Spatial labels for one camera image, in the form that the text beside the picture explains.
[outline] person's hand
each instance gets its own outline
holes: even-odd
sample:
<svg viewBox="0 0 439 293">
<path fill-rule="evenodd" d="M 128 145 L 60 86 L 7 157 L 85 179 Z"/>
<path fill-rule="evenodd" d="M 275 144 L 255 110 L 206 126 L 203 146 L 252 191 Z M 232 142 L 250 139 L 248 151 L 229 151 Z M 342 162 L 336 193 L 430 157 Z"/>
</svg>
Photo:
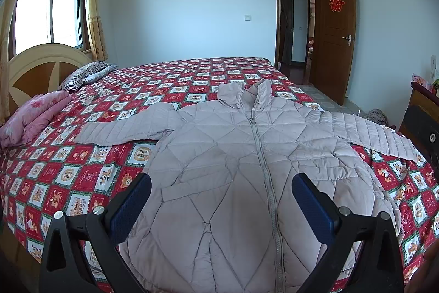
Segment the person's hand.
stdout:
<svg viewBox="0 0 439 293">
<path fill-rule="evenodd" d="M 424 253 L 424 262 L 413 274 L 411 280 L 404 288 L 404 293 L 422 293 L 432 292 L 431 283 L 436 281 L 436 287 L 439 283 L 439 266 L 432 267 L 433 260 L 439 254 L 439 239 L 434 241 L 433 244 L 427 248 Z"/>
</svg>

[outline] puffer jacket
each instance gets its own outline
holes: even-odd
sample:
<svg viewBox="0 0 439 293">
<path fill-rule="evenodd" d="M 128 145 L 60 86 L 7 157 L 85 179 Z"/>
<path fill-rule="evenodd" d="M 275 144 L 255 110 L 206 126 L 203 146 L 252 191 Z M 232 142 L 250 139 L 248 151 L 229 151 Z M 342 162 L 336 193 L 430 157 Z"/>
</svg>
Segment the puffer jacket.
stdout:
<svg viewBox="0 0 439 293">
<path fill-rule="evenodd" d="M 220 85 L 218 100 L 86 125 L 79 143 L 160 139 L 144 172 L 151 196 L 120 254 L 151 292 L 295 292 L 326 246 L 291 192 L 305 172 L 354 213 L 398 208 L 348 142 L 413 160 L 411 142 L 363 118 L 273 97 L 268 80 Z M 355 263 L 353 247 L 340 278 Z"/>
</svg>

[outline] dark wooden door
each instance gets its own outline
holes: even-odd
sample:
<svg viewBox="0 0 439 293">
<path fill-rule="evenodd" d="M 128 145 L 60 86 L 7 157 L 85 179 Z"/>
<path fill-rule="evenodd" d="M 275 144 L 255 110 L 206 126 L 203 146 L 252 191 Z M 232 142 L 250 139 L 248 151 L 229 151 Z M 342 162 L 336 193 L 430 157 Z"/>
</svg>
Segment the dark wooden door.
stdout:
<svg viewBox="0 0 439 293">
<path fill-rule="evenodd" d="M 320 0 L 319 4 L 320 31 L 310 81 L 342 106 L 355 44 L 356 0 Z"/>
<path fill-rule="evenodd" d="M 280 0 L 280 62 L 291 64 L 293 52 L 294 0 Z"/>
</svg>

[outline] wooden headboard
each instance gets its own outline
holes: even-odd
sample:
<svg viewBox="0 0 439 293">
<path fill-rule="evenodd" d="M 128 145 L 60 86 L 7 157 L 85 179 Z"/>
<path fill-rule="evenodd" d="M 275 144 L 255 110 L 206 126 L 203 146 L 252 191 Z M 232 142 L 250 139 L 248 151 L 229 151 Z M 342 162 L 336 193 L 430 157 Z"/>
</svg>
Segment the wooden headboard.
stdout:
<svg viewBox="0 0 439 293">
<path fill-rule="evenodd" d="M 56 91 L 73 71 L 91 62 L 81 51 L 63 44 L 42 44 L 9 61 L 9 112 L 39 93 Z"/>
</svg>

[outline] bed sheet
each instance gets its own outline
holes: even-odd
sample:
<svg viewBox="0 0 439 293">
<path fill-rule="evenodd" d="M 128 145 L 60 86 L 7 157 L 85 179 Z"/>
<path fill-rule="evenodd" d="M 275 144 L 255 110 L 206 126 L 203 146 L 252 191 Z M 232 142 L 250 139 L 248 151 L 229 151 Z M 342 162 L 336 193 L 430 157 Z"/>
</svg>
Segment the bed sheet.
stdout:
<svg viewBox="0 0 439 293">
<path fill-rule="evenodd" d="M 114 71 L 83 87 L 31 145 L 2 151 L 0 195 L 4 220 L 19 242 L 40 261 L 54 212 L 80 215 L 97 205 L 105 206 L 142 170 L 155 145 L 154 141 L 113 147 L 73 144 L 85 123 L 128 118 L 160 101 L 179 109 L 216 99 L 222 83 L 242 82 L 249 87 L 260 79 L 270 80 L 274 96 L 323 111 L 263 58 L 153 63 Z M 406 235 L 401 255 L 405 277 L 409 278 L 421 263 L 425 246 L 439 237 L 439 187 L 431 167 L 422 157 L 414 163 L 353 147 L 395 200 L 400 199 L 403 190 L 399 205 Z M 404 166 L 408 173 L 405 176 Z M 85 252 L 100 287 L 110 291 L 89 243 Z M 344 283 L 339 281 L 335 289 Z"/>
</svg>

